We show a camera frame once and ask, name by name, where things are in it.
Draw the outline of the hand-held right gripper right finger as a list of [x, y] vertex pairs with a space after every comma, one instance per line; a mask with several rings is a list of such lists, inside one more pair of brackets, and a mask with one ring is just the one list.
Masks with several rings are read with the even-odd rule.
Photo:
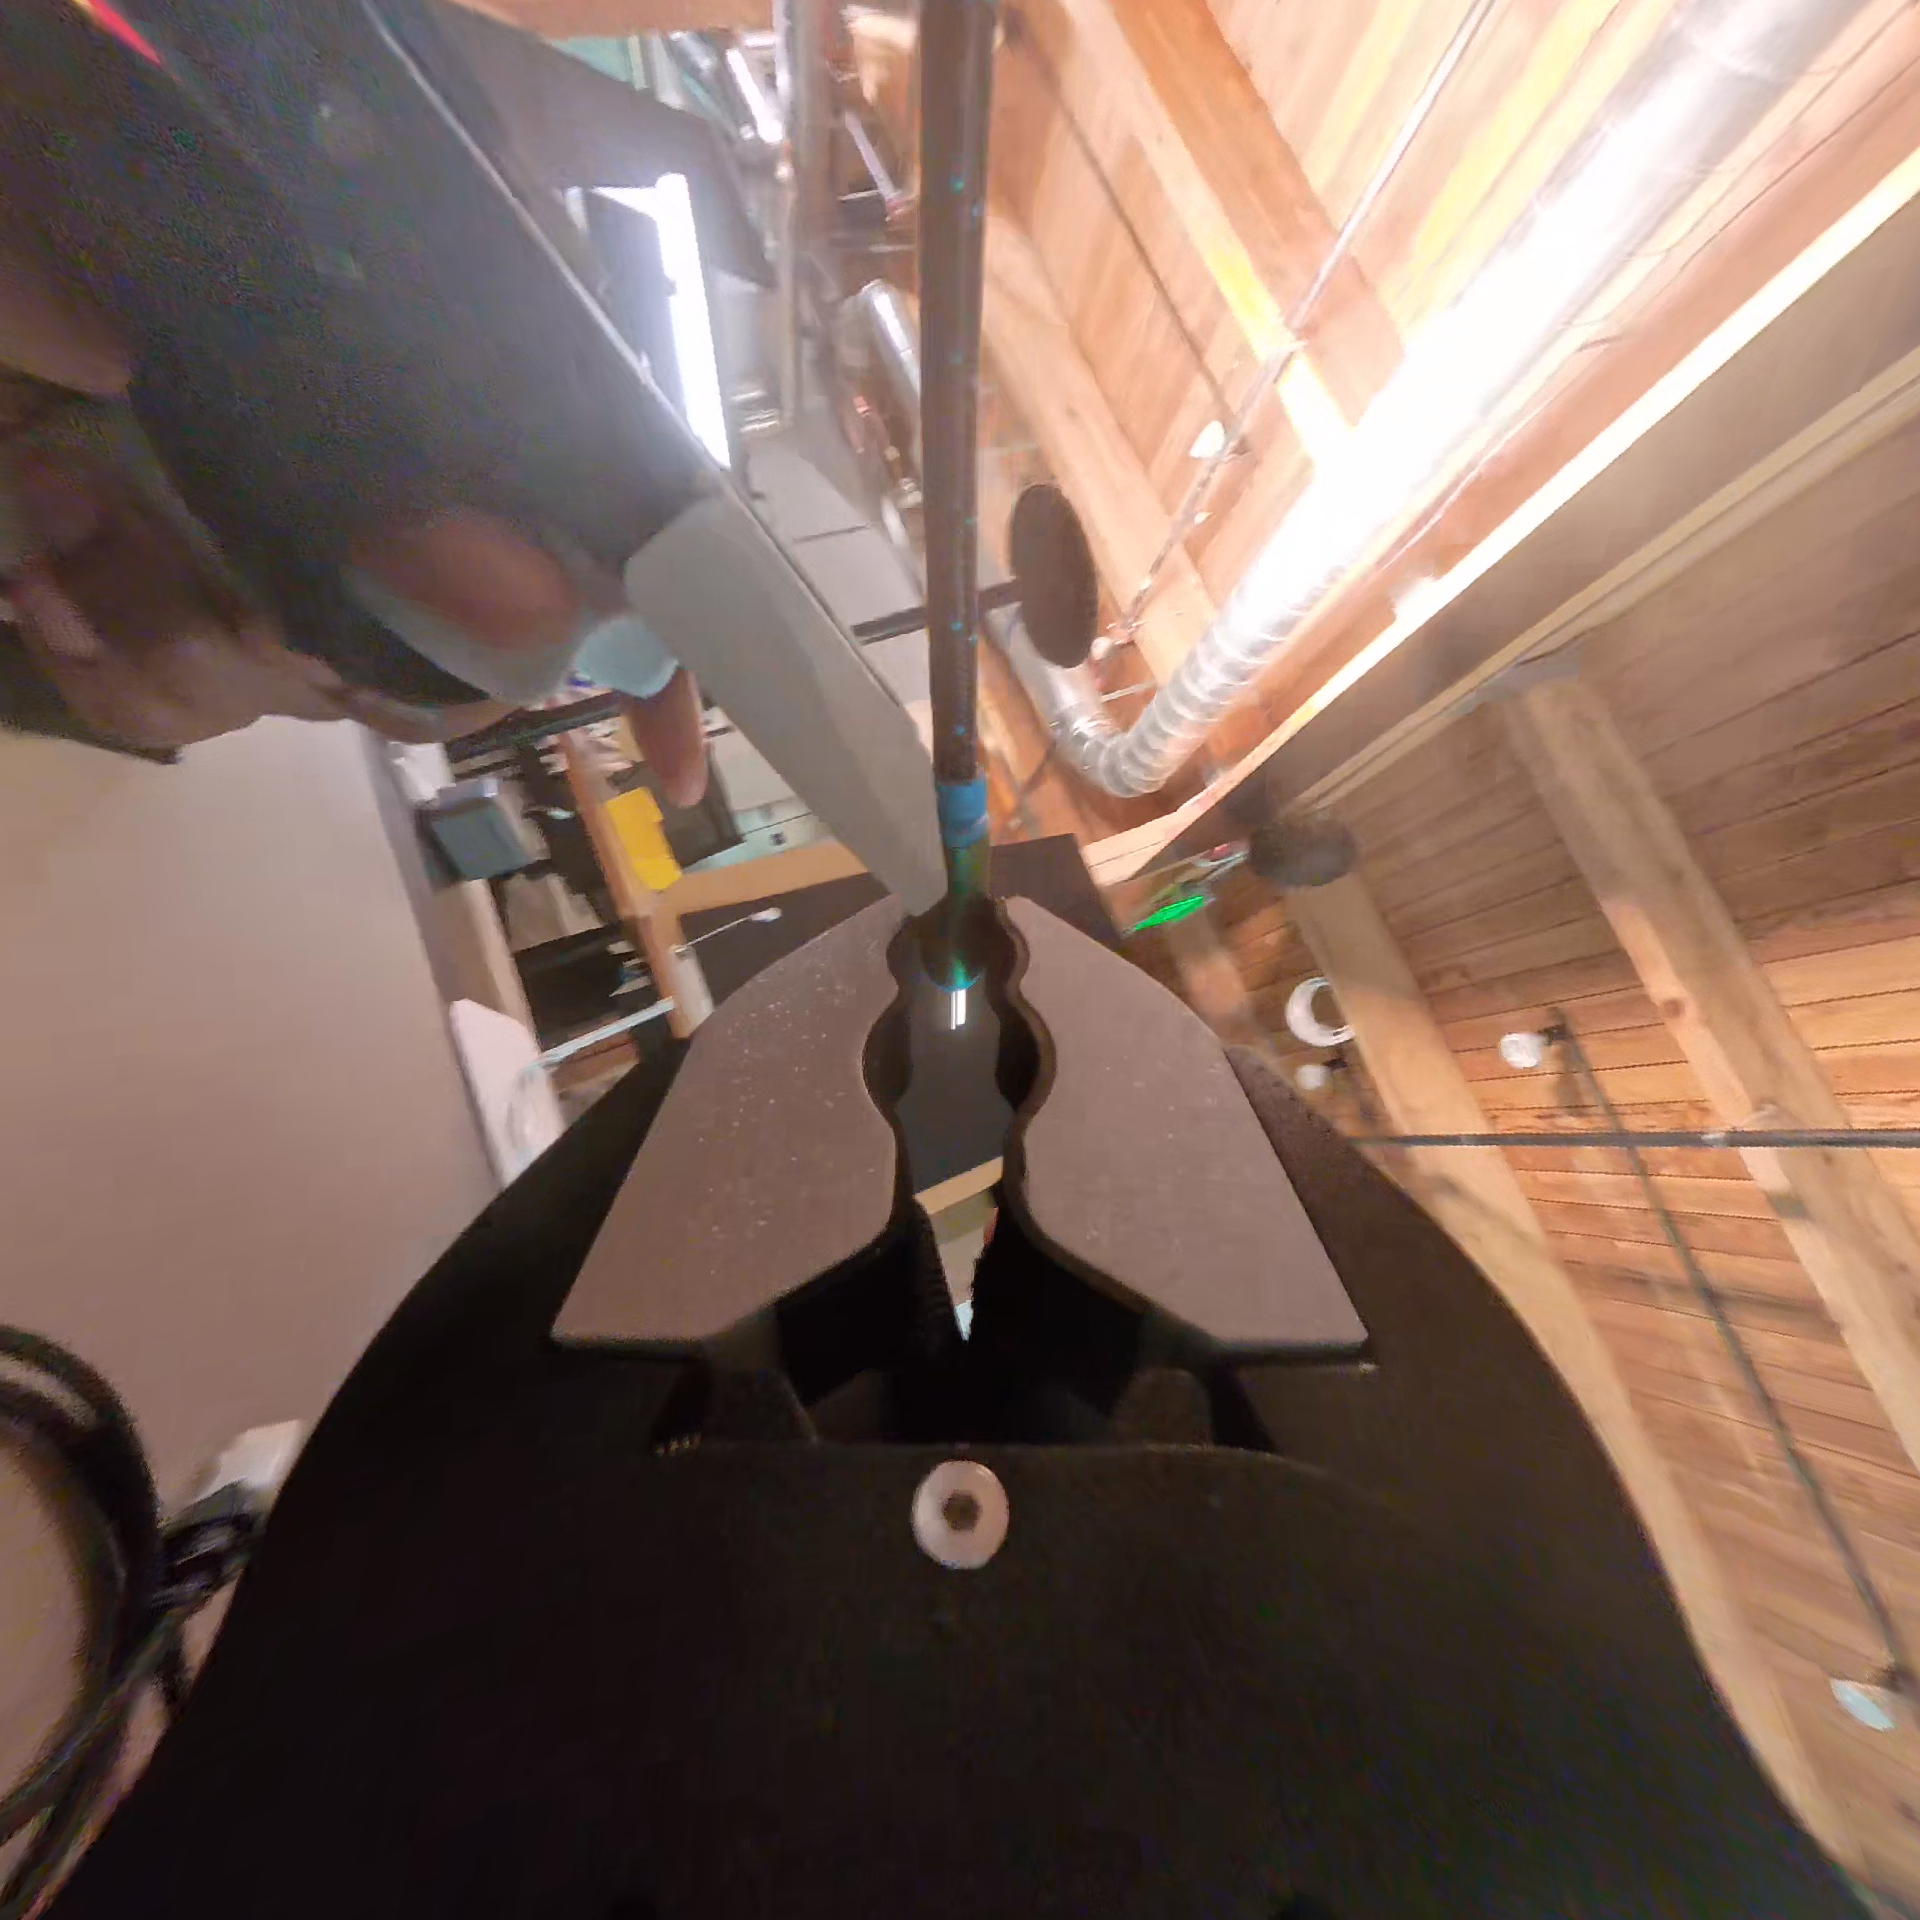
[[1214, 1032], [1042, 902], [999, 912], [1035, 1052], [1009, 1160], [1034, 1240], [1224, 1355], [1362, 1355], [1364, 1323]]

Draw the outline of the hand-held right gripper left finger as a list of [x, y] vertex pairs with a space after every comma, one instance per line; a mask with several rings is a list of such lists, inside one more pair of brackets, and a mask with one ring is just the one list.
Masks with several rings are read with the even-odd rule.
[[691, 1037], [552, 1321], [568, 1346], [714, 1350], [872, 1244], [899, 1144], [868, 1080], [894, 1008], [879, 899], [775, 958]]

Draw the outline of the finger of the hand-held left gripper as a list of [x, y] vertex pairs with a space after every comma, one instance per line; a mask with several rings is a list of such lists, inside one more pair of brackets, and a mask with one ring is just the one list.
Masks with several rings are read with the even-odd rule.
[[906, 708], [733, 492], [623, 568], [645, 631], [909, 913], [946, 899], [934, 779]]

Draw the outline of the person's left hand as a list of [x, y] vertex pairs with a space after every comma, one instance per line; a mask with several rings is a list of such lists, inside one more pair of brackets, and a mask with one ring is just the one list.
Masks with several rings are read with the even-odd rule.
[[[113, 468], [31, 448], [4, 468], [23, 556], [4, 562], [4, 723], [113, 754], [173, 762], [261, 719], [450, 737], [506, 701], [425, 708], [295, 649], [267, 610]], [[359, 557], [373, 586], [450, 621], [489, 663], [532, 665], [590, 607], [561, 565], [471, 515], [428, 522]]]

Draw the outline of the small yellow object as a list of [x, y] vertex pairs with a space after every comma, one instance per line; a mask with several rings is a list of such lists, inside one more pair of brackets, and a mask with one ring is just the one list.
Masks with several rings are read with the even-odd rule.
[[665, 812], [645, 786], [613, 794], [600, 808], [621, 871], [645, 892], [668, 892], [682, 880], [682, 867], [665, 832]]

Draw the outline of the black round disc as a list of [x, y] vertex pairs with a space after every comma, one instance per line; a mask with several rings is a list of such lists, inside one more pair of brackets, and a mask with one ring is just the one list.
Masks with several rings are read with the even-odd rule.
[[1100, 582], [1082, 522], [1054, 482], [1017, 495], [1006, 560], [1034, 653], [1058, 670], [1085, 665], [1100, 624]]

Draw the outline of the wooden table frame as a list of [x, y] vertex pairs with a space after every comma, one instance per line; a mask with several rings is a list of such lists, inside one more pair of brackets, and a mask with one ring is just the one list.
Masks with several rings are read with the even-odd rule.
[[726, 860], [711, 871], [684, 873], [665, 891], [645, 885], [620, 841], [609, 810], [615, 796], [591, 762], [590, 736], [581, 729], [563, 731], [559, 752], [566, 786], [587, 827], [620, 925], [636, 937], [655, 993], [667, 1004], [665, 1020], [676, 1038], [688, 1038], [711, 1015], [707, 979], [682, 928], [684, 912], [737, 908], [867, 873], [853, 852], [823, 838], [797, 849]]

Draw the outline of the flexible silver duct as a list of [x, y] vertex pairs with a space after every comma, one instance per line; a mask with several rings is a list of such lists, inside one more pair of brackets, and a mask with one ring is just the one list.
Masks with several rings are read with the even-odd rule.
[[1146, 797], [1172, 779], [1326, 610], [1351, 591], [1373, 590], [1400, 567], [1378, 562], [1305, 575], [1250, 567], [1170, 679], [1125, 729], [1116, 727], [1097, 689], [1079, 666], [1054, 665], [1041, 655], [1014, 582], [986, 587], [983, 617], [984, 632], [1047, 734], [1049, 752], [1067, 774], [1109, 797]]

